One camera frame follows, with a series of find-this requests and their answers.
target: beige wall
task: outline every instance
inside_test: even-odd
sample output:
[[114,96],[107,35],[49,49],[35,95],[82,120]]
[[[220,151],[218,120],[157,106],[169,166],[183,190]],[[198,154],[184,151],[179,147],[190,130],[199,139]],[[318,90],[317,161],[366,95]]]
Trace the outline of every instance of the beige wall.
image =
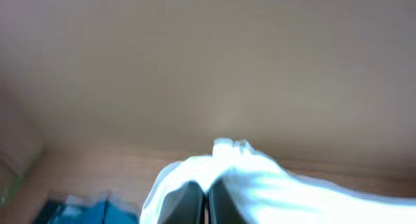
[[230,136],[416,176],[413,2],[0,0],[0,67],[50,145]]

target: white garment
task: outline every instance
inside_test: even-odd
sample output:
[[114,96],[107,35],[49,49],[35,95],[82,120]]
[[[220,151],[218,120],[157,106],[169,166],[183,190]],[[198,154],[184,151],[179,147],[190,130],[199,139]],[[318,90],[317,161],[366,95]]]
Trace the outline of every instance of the white garment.
[[292,175],[245,140],[215,140],[212,156],[164,168],[146,199],[140,223],[157,223],[164,197],[188,181],[205,192],[218,179],[248,223],[416,223],[416,199],[354,192]]

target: white cloth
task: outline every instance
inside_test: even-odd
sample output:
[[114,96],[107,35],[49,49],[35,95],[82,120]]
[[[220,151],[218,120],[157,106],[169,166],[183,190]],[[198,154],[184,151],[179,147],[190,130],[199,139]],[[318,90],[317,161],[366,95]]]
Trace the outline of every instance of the white cloth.
[[146,199],[140,223],[157,223],[164,197],[196,181],[205,192],[222,178],[248,223],[416,223],[416,199],[354,192],[331,182],[292,175],[245,140],[215,140],[212,156],[164,168]]

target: black object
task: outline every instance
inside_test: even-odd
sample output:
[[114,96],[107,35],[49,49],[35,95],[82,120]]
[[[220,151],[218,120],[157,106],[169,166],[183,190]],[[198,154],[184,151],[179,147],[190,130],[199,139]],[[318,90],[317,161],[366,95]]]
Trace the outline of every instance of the black object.
[[204,194],[196,182],[190,181],[165,196],[158,224],[203,224]]
[[220,179],[214,183],[208,192],[209,224],[246,224],[237,210],[231,196]]

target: wooden floor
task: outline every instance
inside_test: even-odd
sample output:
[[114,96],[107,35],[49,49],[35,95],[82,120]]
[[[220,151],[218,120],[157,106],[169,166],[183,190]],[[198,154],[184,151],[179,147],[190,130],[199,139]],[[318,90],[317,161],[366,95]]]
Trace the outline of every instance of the wooden floor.
[[[134,148],[48,150],[27,175],[20,193],[1,211],[0,223],[29,223],[51,191],[89,196],[111,189],[141,206],[160,170],[191,155]],[[307,169],[295,172],[365,192],[416,197],[415,179],[343,176]]]

